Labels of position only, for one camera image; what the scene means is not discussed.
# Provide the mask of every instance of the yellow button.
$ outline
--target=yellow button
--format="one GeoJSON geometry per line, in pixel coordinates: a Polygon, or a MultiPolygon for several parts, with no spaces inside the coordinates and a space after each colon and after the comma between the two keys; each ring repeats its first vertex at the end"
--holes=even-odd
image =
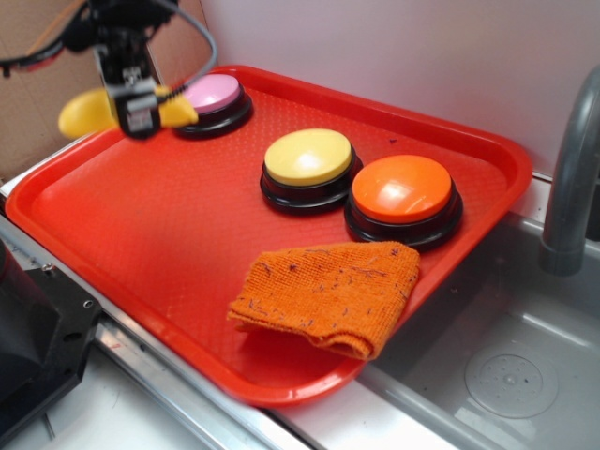
{"type": "Polygon", "coordinates": [[[264,155],[268,174],[288,186],[314,186],[333,180],[352,161],[348,139],[332,129],[310,128],[277,139],[264,155]]]}

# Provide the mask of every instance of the metal sink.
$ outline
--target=metal sink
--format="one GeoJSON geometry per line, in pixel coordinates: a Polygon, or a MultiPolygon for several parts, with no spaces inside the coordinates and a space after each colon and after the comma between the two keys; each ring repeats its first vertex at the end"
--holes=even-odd
{"type": "Polygon", "coordinates": [[[554,277],[537,264],[540,233],[507,216],[361,382],[458,448],[598,448],[600,247],[554,277]]]}

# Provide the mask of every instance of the faucet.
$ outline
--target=faucet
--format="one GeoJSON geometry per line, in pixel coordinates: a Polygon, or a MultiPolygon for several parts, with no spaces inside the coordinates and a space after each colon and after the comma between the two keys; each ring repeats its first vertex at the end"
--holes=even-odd
{"type": "Polygon", "coordinates": [[[539,264],[558,276],[581,268],[586,237],[600,240],[600,66],[581,86],[562,138],[539,264]]]}

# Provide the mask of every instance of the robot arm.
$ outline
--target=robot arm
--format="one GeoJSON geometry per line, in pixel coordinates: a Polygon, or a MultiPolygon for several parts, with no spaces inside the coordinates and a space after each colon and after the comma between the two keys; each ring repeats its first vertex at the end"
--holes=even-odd
{"type": "Polygon", "coordinates": [[[51,44],[22,58],[0,61],[7,78],[12,69],[30,69],[54,59],[63,49],[92,48],[106,88],[112,116],[131,138],[147,139],[160,128],[158,107],[184,92],[217,61],[217,46],[204,26],[177,6],[178,0],[86,0],[51,44]],[[166,96],[155,94],[146,44],[156,31],[180,15],[208,41],[212,55],[190,80],[166,96]]]}

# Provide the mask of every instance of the orange cloth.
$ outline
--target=orange cloth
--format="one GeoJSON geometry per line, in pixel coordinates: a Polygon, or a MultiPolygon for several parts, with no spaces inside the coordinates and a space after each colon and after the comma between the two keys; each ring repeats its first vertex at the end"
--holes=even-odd
{"type": "Polygon", "coordinates": [[[228,317],[302,335],[316,347],[376,358],[418,278],[419,254],[398,242],[265,252],[228,317]]]}

